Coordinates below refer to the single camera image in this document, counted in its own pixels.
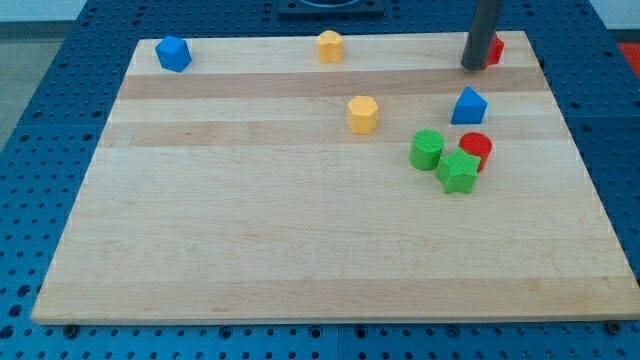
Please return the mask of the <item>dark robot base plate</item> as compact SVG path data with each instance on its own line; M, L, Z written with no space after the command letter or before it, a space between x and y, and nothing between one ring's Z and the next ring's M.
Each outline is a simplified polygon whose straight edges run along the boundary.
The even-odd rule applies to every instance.
M281 16L380 15L384 0L278 0Z

